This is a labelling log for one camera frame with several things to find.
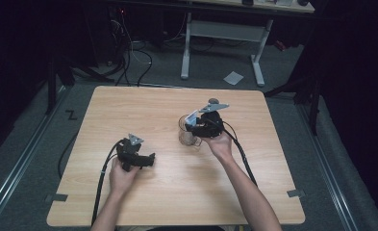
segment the wooden table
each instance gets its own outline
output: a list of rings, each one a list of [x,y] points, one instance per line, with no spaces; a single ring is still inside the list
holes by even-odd
[[[118,225],[215,225],[247,223],[222,166],[206,143],[184,146],[178,121],[217,98],[235,129],[261,191],[283,224],[305,219],[264,95],[256,90],[194,90],[98,87],[90,100],[47,218],[51,226],[88,226],[101,168],[112,146],[132,133],[144,143],[140,155],[156,153],[139,172],[121,206]],[[233,155],[245,171],[240,154]],[[106,174],[100,206],[109,192]]]

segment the cable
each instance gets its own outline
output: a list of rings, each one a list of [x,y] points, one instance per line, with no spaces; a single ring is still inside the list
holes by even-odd
[[[117,60],[117,57],[118,57],[118,54],[120,51],[123,51],[122,47],[124,47],[122,44],[122,42],[119,42],[119,39],[122,38],[122,34],[123,34],[123,29],[122,29],[122,25],[117,22],[116,20],[113,20],[111,19],[110,21],[111,23],[113,23],[115,25],[115,28],[114,28],[114,32],[112,32],[112,35],[113,35],[113,38],[114,38],[114,43],[115,43],[115,49],[114,49],[114,58]],[[87,75],[84,75],[82,73],[80,73],[79,71],[75,70],[74,68],[72,68],[72,73],[77,75],[77,76],[80,76],[82,78],[90,78],[90,77],[95,77],[95,79],[98,79],[98,80],[106,80],[105,78],[108,77],[108,76],[111,76],[113,74],[116,74],[118,71],[120,71],[124,66],[125,66],[125,63],[123,62],[124,60],[121,58],[120,61],[117,63],[116,67],[112,70],[109,70],[105,73],[98,73],[98,72],[95,72],[89,68],[82,68],[80,65],[76,65],[76,67],[78,67],[79,69],[81,69],[84,73],[86,73]]]
[[[197,39],[193,39],[192,41],[201,41],[200,38],[197,38]],[[211,44],[209,47],[203,49],[203,50],[200,50],[200,49],[195,49],[192,47],[192,45],[190,45],[190,49],[193,50],[193,51],[197,51],[197,52],[206,52],[206,51],[209,51],[211,50],[213,47],[214,47],[214,43],[215,43],[215,40],[213,38],[203,38],[203,40],[210,40],[211,41]]]
[[[135,50],[135,51],[142,50],[142,49],[145,48],[146,45],[147,45],[147,42],[146,42],[145,40],[134,40],[133,43],[143,43],[143,46],[142,46],[142,47],[139,47],[139,48],[134,47],[134,50]]]
[[[129,41],[130,41],[130,46],[131,46],[132,55],[133,55],[133,56],[135,57],[135,59],[136,59],[139,63],[141,63],[141,64],[152,64],[152,62],[150,62],[150,63],[142,62],[140,59],[138,59],[138,57],[135,56],[135,53],[134,53],[134,43],[132,42],[131,35],[129,34],[128,29],[126,28],[126,25],[125,25],[125,18],[123,17],[123,14],[122,14],[122,13],[121,13],[120,15],[122,16],[122,24],[123,24],[123,27],[125,28],[126,35],[128,36]]]
[[[176,39],[173,39],[173,40],[168,40],[168,41],[164,42],[164,45],[167,46],[167,47],[170,47],[170,48],[182,47],[182,46],[185,45],[184,41],[179,41],[179,43],[177,45],[170,45],[169,43],[171,43],[171,42],[177,43],[176,41],[183,39],[183,38],[184,37],[179,37],[179,38],[176,38]]]
[[[173,37],[173,38],[171,38],[171,39],[165,40],[164,42],[173,41],[173,40],[175,40],[175,39],[183,38],[183,37],[180,36],[180,35],[181,35],[182,31],[183,31],[183,28],[185,27],[186,17],[187,17],[187,14],[185,13],[185,16],[183,17],[182,26],[180,27],[180,30],[179,30],[179,32],[176,34],[176,36]]]
[[[147,57],[149,57],[149,59],[150,59],[150,65],[147,67],[147,69],[143,72],[143,74],[141,74],[140,75],[140,77],[139,77],[139,79],[138,79],[138,87],[140,86],[140,81],[141,81],[141,79],[143,78],[143,76],[150,70],[150,68],[152,67],[152,57],[149,55],[149,54],[147,54],[146,52],[144,52],[144,51],[140,51],[140,50],[137,50],[138,52],[140,52],[140,53],[143,53],[143,54],[145,54],[145,55],[147,55]]]
[[[110,153],[108,154],[107,159],[105,160],[105,164],[102,166],[101,175],[99,176],[99,182],[98,182],[98,188],[96,189],[96,197],[95,197],[95,205],[93,207],[93,214],[92,214],[92,222],[91,225],[96,220],[96,217],[98,215],[98,207],[99,207],[99,200],[101,198],[101,191],[102,191],[102,185],[104,184],[104,178],[105,178],[105,171],[107,170],[108,162],[113,158],[115,155],[112,155],[115,148],[122,142],[122,140],[118,141],[113,148],[111,149]]]
[[[207,120],[208,122],[212,123],[213,125],[221,128],[218,124],[216,124],[214,121],[210,120],[210,119],[207,119],[207,118],[204,118],[205,120]],[[255,180],[255,177],[254,177],[254,174],[252,173],[252,170],[251,170],[251,167],[249,167],[249,164],[248,164],[248,161],[246,159],[246,156],[245,156],[245,152],[243,151],[241,145],[239,144],[239,141],[238,141],[238,138],[237,138],[237,134],[236,134],[236,131],[233,129],[233,127],[226,123],[226,122],[223,122],[225,124],[227,124],[234,132],[235,136],[233,136],[230,132],[227,131],[227,129],[225,128],[222,128],[222,130],[227,133],[228,136],[230,136],[230,138],[233,140],[234,144],[237,146],[237,148],[239,149],[239,154],[240,156],[242,157],[242,161],[243,161],[243,164],[245,165],[245,169],[246,171],[248,172],[248,176],[249,178],[251,179],[251,181],[255,184],[255,186],[258,187],[258,184],[257,184],[257,181]]]
[[[61,164],[62,164],[62,161],[63,161],[63,156],[65,155],[66,151],[68,150],[69,146],[75,141],[75,138],[78,136],[78,132],[80,130],[78,130],[74,136],[72,136],[71,140],[69,141],[69,143],[66,145],[65,149],[63,150],[63,153],[61,154],[60,156],[60,159],[59,159],[59,164],[57,165],[57,170],[58,170],[58,173],[59,173],[59,177],[60,179],[63,178],[63,174],[62,174],[62,171],[61,171]]]
[[[128,63],[127,63],[127,65],[126,65],[126,67],[123,69],[123,73],[119,76],[119,78],[117,79],[117,81],[116,81],[116,84],[115,84],[115,86],[117,86],[118,84],[119,84],[119,82],[120,82],[120,80],[122,79],[122,77],[123,76],[125,76],[125,80],[126,80],[126,83],[127,83],[127,85],[129,86],[129,87],[131,87],[131,84],[129,83],[129,80],[128,80],[128,76],[127,76],[127,71],[128,71],[128,69],[129,69],[129,64],[131,63],[131,53],[130,53],[130,51],[129,51],[129,49],[128,49]]]
[[[250,41],[241,40],[241,41],[236,41],[235,44],[230,44],[228,42],[222,42],[223,40],[225,40],[225,39],[216,39],[215,43],[219,44],[219,45],[230,46],[230,47],[238,47],[238,46],[250,43]]]

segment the person's right hand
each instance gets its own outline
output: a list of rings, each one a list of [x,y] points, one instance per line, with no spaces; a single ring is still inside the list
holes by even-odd
[[[209,145],[213,154],[220,162],[223,160],[232,159],[232,139],[227,133],[222,132],[218,137],[201,138],[201,140],[205,141]]]
[[[112,169],[110,173],[111,194],[122,196],[131,188],[139,167],[132,167],[131,170],[125,171],[116,157],[113,158]]]

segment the person's left hand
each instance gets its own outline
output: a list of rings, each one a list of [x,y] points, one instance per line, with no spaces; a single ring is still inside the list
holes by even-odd
[[[131,170],[125,171],[117,158],[113,158],[112,169],[110,173],[111,193],[122,196],[131,188],[139,167],[131,167]]]

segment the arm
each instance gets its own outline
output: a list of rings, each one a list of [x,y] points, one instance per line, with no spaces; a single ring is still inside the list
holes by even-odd
[[[111,191],[95,223],[92,225],[91,231],[114,231],[120,203],[131,188],[138,171],[138,167],[133,167],[131,171],[127,172],[122,169],[117,158],[113,159],[110,173]]]
[[[258,187],[233,158],[231,138],[224,132],[212,139],[202,138],[221,162],[236,191],[240,207],[252,230],[282,230],[278,218]]]

